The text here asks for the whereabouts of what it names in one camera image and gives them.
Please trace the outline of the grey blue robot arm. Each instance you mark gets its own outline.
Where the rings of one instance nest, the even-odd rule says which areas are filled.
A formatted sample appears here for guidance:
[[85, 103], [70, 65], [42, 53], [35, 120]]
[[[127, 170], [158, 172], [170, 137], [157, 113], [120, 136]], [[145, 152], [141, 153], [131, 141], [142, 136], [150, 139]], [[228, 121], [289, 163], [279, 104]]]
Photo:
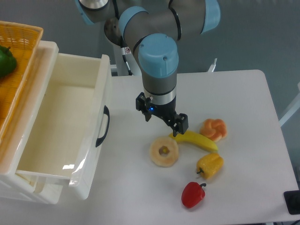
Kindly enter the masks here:
[[88, 24], [115, 18], [124, 43], [142, 73], [143, 92], [135, 100], [146, 120], [156, 116], [173, 135], [184, 134], [188, 117], [176, 113], [179, 54], [177, 42], [216, 28], [221, 12], [216, 0], [171, 0], [168, 8], [151, 14], [131, 0], [78, 0], [76, 6]]

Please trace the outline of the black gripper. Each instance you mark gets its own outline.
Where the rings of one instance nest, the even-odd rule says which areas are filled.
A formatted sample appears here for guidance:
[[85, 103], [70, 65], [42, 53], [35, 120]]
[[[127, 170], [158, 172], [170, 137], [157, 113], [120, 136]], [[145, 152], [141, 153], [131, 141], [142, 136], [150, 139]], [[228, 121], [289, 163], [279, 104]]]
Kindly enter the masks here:
[[188, 116], [184, 113], [177, 114], [176, 94], [165, 95], [149, 94], [150, 101], [141, 92], [135, 99], [135, 107], [140, 111], [145, 120], [149, 121], [152, 115], [163, 120], [172, 129], [172, 136], [183, 135], [188, 129]]

